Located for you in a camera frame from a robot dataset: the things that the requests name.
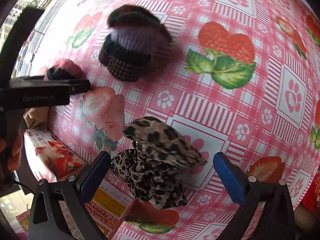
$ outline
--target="table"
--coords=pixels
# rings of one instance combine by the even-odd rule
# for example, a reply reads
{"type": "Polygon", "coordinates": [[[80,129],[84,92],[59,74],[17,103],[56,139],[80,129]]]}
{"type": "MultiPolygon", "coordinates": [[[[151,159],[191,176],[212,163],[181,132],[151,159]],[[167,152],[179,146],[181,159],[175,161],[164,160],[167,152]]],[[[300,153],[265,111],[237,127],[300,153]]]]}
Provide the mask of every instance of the table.
{"type": "MultiPolygon", "coordinates": [[[[262,157],[280,157],[293,207],[299,204],[320,162],[315,123],[320,43],[316,24],[310,19],[315,17],[300,0],[66,0],[45,34],[32,72],[38,73],[58,58],[70,58],[93,84],[112,87],[125,96],[125,123],[155,116],[185,136],[208,160],[204,167],[179,175],[188,205],[175,208],[180,218],[173,230],[151,235],[124,223],[114,239],[216,239],[238,208],[213,169],[212,158],[219,151],[243,171],[262,157]],[[100,66],[100,48],[111,32],[106,20],[123,4],[150,10],[171,33],[175,58],[161,75],[124,83],[100,66]],[[76,26],[86,14],[99,19],[95,26],[88,26],[88,38],[79,42],[76,26]],[[237,47],[247,57],[242,59],[245,71],[235,70],[235,82],[224,83],[221,73],[225,72],[186,70],[192,65],[188,53],[205,60],[202,44],[212,46],[206,35],[199,35],[208,22],[220,24],[229,35],[243,33],[252,41],[254,49],[244,43],[237,47]]],[[[210,28],[208,33],[215,35],[210,28]]],[[[229,50],[228,55],[238,57],[236,52],[229,50]]],[[[225,70],[228,79],[230,69],[225,70]]],[[[55,108],[51,130],[59,140],[88,163],[105,145],[114,150],[112,155],[130,147],[127,138],[116,146],[104,144],[104,138],[99,139],[84,120],[80,99],[81,95],[73,96],[68,106],[55,108]]],[[[111,171],[106,178],[128,193],[125,183],[111,171]]],[[[245,238],[261,211],[262,207],[245,238]]]]}

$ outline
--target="knitted fabric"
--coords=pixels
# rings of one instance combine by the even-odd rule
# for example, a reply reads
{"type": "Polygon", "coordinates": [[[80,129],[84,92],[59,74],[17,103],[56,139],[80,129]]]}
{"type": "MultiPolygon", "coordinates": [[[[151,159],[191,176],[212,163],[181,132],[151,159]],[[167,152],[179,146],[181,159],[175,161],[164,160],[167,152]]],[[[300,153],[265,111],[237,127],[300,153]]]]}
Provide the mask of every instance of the knitted fabric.
{"type": "Polygon", "coordinates": [[[106,66],[113,77],[121,81],[138,81],[146,69],[151,56],[129,51],[119,43],[111,40],[111,34],[106,37],[99,53],[99,61],[106,66]]]}
{"type": "Polygon", "coordinates": [[[149,70],[152,52],[167,46],[171,36],[159,19],[144,8],[124,5],[114,10],[99,61],[121,81],[135,82],[149,70]]]}

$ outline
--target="pink plaid pattern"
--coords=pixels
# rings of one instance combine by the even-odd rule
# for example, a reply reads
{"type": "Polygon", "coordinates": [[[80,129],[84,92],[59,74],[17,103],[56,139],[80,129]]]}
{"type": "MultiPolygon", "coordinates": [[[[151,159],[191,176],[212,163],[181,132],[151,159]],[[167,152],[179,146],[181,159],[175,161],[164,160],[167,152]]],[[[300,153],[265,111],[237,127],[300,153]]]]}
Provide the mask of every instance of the pink plaid pattern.
{"type": "MultiPolygon", "coordinates": [[[[125,123],[145,115],[155,116],[182,135],[190,136],[191,143],[202,139],[204,146],[199,151],[208,151],[210,155],[202,171],[184,174],[193,180],[181,177],[188,205],[175,208],[180,218],[173,230],[151,235],[137,226],[123,223],[114,239],[215,239],[238,208],[212,167],[213,155],[218,151],[223,151],[243,171],[261,157],[281,157],[286,164],[283,179],[292,194],[293,206],[299,204],[320,162],[319,153],[309,140],[320,96],[320,66],[317,65],[320,51],[305,31],[308,10],[300,0],[288,0],[292,3],[290,9],[281,6],[279,0],[246,0],[243,8],[230,0],[87,0],[77,6],[79,1],[67,0],[58,11],[34,60],[35,72],[43,65],[51,66],[57,58],[71,58],[93,84],[112,87],[125,96],[125,123]],[[123,4],[150,10],[173,36],[172,49],[180,53],[161,76],[122,83],[100,66],[98,54],[110,33],[107,17],[123,4]],[[89,39],[78,49],[67,48],[67,38],[78,21],[86,13],[92,15],[100,11],[103,17],[89,39]],[[307,50],[306,61],[298,56],[293,41],[275,22],[277,16],[298,31],[307,50]],[[245,33],[252,40],[256,67],[252,79],[244,87],[227,90],[208,74],[184,70],[189,49],[204,54],[198,33],[210,21],[220,23],[232,34],[245,33]],[[299,87],[302,95],[299,116],[286,114],[285,101],[281,101],[287,77],[299,87]],[[159,107],[162,93],[172,96],[171,103],[159,107]],[[244,126],[248,128],[245,134],[241,131],[244,126]],[[295,185],[301,178],[303,187],[298,191],[295,185]]],[[[73,96],[68,106],[56,107],[51,113],[50,125],[59,140],[90,163],[98,151],[92,128],[81,118],[80,97],[73,96]]],[[[131,141],[122,138],[116,152],[129,147],[131,141]]],[[[111,171],[106,179],[129,194],[126,184],[111,171]]],[[[257,209],[244,238],[254,230],[262,208],[257,209]]]]}

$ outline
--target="brown knitted fabric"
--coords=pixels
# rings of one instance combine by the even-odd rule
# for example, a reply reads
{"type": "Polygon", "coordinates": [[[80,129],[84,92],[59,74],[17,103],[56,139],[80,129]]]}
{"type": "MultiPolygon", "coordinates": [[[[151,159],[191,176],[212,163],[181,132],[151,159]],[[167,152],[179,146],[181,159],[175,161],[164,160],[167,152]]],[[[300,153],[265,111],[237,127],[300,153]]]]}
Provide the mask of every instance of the brown knitted fabric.
{"type": "Polygon", "coordinates": [[[117,42],[106,37],[99,54],[99,61],[108,68],[111,75],[121,81],[135,82],[148,71],[151,56],[128,51],[117,42]]]}

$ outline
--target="leopard print fabric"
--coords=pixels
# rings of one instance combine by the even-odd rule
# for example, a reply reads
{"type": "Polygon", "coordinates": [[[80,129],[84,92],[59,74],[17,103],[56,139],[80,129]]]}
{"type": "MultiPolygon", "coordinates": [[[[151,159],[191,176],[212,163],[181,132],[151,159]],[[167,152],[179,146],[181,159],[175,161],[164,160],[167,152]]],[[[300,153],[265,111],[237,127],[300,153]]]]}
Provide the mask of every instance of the leopard print fabric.
{"type": "Polygon", "coordinates": [[[132,195],[142,202],[153,199],[161,209],[186,205],[182,184],[175,176],[179,169],[206,163],[198,150],[151,116],[131,122],[124,136],[132,140],[133,149],[115,156],[111,169],[128,183],[132,195]]]}

